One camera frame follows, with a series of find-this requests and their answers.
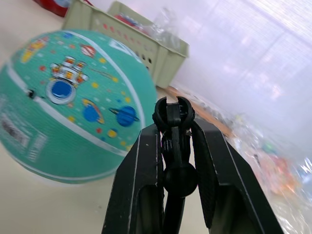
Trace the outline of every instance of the light green basket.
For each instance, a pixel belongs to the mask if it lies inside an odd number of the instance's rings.
[[[85,3],[73,0],[66,15],[63,29],[84,29],[102,32],[132,49],[149,69],[155,85],[167,88],[188,57],[189,45],[180,40],[180,53],[161,45],[148,35],[116,19],[114,16],[123,13],[143,25],[151,21],[131,10],[120,2],[114,2],[109,14]]]

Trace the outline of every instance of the blue planet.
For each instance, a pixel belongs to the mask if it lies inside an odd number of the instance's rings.
[[[53,96],[59,99],[67,98],[71,93],[71,85],[64,81],[57,81],[52,87]]]
[[[129,127],[135,121],[140,121],[135,109],[131,106],[124,106],[120,110],[114,108],[110,108],[109,110],[116,115],[117,122],[122,127]]]
[[[82,103],[84,105],[83,116],[87,121],[104,123],[104,118],[99,108],[93,102],[88,99],[83,99]]]

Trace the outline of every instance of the rocket graphic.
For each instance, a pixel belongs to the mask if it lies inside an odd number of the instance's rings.
[[[34,56],[40,49],[46,46],[49,37],[39,38],[36,41],[32,42],[26,49],[24,54],[21,57],[21,62],[28,62],[32,56]]]
[[[80,45],[81,46],[81,52],[89,57],[94,57],[96,50],[90,46],[90,45]]]

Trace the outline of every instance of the white table surface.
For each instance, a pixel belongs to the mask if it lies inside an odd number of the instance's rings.
[[[0,0],[0,64],[30,38],[60,29],[62,21],[32,0]],[[113,179],[79,187],[41,179],[0,144],[0,234],[99,234]],[[187,198],[180,233],[208,233],[198,190]]]

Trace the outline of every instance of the planet graphic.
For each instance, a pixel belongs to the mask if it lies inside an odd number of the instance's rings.
[[[135,121],[140,121],[135,109],[131,106],[124,106],[120,110],[114,108],[110,108],[109,110],[116,115],[117,122],[123,127],[129,127]]]
[[[65,105],[74,100],[76,89],[64,80],[52,80],[46,87],[47,97],[57,105]]]
[[[104,123],[104,118],[99,108],[92,101],[83,99],[82,103],[84,105],[83,116],[87,121]]]

